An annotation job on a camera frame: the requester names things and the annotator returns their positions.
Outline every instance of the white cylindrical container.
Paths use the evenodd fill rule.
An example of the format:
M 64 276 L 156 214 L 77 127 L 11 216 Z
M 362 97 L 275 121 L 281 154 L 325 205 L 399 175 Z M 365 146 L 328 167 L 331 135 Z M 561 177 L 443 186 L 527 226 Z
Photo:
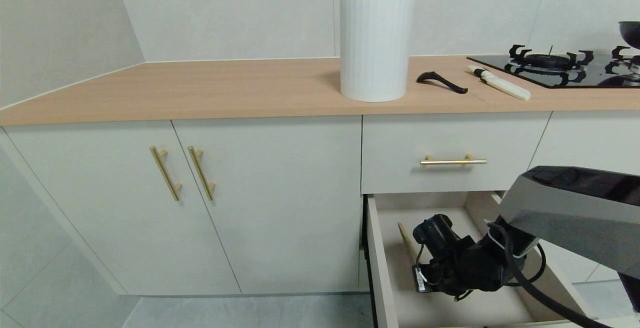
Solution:
M 407 91 L 414 0 L 340 0 L 340 92 L 365 102 Z

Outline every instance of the open drawer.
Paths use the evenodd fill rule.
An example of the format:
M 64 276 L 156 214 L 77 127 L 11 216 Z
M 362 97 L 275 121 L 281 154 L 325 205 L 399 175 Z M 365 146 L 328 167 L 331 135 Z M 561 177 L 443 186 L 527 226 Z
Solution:
M 568 322 L 516 287 L 502 287 L 495 292 L 474 291 L 458 302 L 444 293 L 416 293 L 411 273 L 413 263 L 398 223 L 411 235 L 424 219 L 446 214 L 460 237 L 470 235 L 478 241 L 487 232 L 485 219 L 493 221 L 498 216 L 500 200 L 495 192 L 485 191 L 365 196 L 368 265 L 378 327 L 537 326 Z M 413 238 L 411 241 L 414 248 L 420 248 Z M 425 264 L 430 259 L 425 249 L 420 260 Z M 533 276 L 539 267 L 540 255 L 533 250 L 526 260 L 525 276 Z M 547 263 L 544 275 L 534 284 L 563 305 L 595 318 L 571 282 L 554 271 L 553 262 Z

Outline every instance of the gray floor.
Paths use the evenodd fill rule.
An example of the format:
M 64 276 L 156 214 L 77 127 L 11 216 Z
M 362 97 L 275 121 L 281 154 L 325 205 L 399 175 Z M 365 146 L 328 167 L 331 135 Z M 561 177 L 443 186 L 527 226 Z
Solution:
M 628 317 L 634 314 L 625 287 L 619 280 L 580 283 L 574 286 L 599 318 Z
M 633 314 L 620 281 L 576 284 L 602 319 Z M 370 328 L 368 294 L 142 298 L 123 328 Z

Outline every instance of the black cable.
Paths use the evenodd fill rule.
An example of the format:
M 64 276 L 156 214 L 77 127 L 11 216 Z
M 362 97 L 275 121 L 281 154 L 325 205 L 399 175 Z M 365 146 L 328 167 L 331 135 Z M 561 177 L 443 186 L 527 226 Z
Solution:
M 558 303 L 550 296 L 542 293 L 539 289 L 537 289 L 527 278 L 522 274 L 522 272 L 518 269 L 516 265 L 516 260 L 514 259 L 514 242 L 512 242 L 512 237 L 509 235 L 505 228 L 501 227 L 496 223 L 489 222 L 487 226 L 491 228 L 496 228 L 504 238 L 504 253 L 505 259 L 507 260 L 507 266 L 509 267 L 510 273 L 516 278 L 519 284 L 522 285 L 522 288 L 526 290 L 533 298 L 537 299 L 545 305 L 547 308 L 561 315 L 562 317 L 569 319 L 573 323 L 578 326 L 584 328 L 611 328 L 608 325 L 602 324 L 598 321 L 594 321 L 593 319 L 587 318 L 584 315 L 576 312 L 573 309 L 567 308 L 564 305 Z
M 540 251 L 540 269 L 537 270 L 537 273 L 531 277 L 531 279 L 528 279 L 528 282 L 530 283 L 534 283 L 535 281 L 537 281 L 540 277 L 542 277 L 542 275 L 545 273 L 545 268 L 547 268 L 547 255 L 545 254 L 545 250 L 542 249 L 542 245 L 540 243 L 535 245 L 537 247 L 537 250 Z M 505 283 L 505 286 L 507 287 L 521 287 L 522 285 L 520 283 Z
M 418 269 L 418 271 L 420 271 L 420 256 L 423 255 L 423 250 L 424 249 L 425 249 L 425 245 L 424 244 L 420 244 L 420 252 L 415 257 L 415 267 Z

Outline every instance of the kitchen counter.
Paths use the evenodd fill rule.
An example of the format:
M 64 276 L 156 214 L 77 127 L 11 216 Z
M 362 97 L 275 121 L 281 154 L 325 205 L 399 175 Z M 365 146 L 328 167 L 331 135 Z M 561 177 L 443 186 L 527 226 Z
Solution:
M 339 58 L 144 63 L 0 110 L 0 125 L 47 125 L 161 119 L 349 116 L 570 110 L 640 110 L 640 89 L 547 89 L 496 69 L 531 91 L 524 102 L 466 72 L 465 56 L 411 57 L 407 93 L 367 103 L 340 94 Z M 436 71 L 467 94 L 439 82 Z

